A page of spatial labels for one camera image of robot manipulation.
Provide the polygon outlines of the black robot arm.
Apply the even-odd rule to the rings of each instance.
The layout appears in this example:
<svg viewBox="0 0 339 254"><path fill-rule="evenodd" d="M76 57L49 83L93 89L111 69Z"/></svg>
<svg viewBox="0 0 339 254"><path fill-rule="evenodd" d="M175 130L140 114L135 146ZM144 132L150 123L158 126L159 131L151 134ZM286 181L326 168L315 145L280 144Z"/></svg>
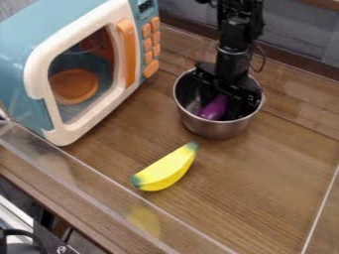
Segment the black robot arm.
<svg viewBox="0 0 339 254"><path fill-rule="evenodd" d="M251 115L262 89L250 76L255 40L263 33L263 0L195 0L218 9L220 38L215 63L196 62L192 77L215 93L198 116L232 121Z"/></svg>

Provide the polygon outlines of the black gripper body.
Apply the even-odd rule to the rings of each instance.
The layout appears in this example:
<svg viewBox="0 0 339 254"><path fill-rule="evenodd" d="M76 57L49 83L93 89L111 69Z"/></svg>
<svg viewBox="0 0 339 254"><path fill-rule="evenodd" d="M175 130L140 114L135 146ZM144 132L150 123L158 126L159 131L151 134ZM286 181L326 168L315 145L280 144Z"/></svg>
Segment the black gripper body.
<svg viewBox="0 0 339 254"><path fill-rule="evenodd" d="M256 81L246 74L228 81L215 74L212 63L196 62L194 78L207 87L235 99L244 107L258 108L262 100L262 89Z"/></svg>

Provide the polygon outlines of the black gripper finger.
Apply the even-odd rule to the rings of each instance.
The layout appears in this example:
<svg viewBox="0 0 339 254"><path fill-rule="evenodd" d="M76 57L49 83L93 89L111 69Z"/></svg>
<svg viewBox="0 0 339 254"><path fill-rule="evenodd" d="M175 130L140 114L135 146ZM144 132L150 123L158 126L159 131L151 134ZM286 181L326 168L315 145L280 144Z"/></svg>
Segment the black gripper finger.
<svg viewBox="0 0 339 254"><path fill-rule="evenodd" d="M252 114L258 107L258 94L248 93L242 96L231 97L227 119L238 120Z"/></svg>
<svg viewBox="0 0 339 254"><path fill-rule="evenodd" d="M195 115L202 112L203 107L212 101L216 96L216 91L211 84L203 79L199 79L194 75L188 76L191 88L188 93L191 94L192 100L187 104L186 109Z"/></svg>

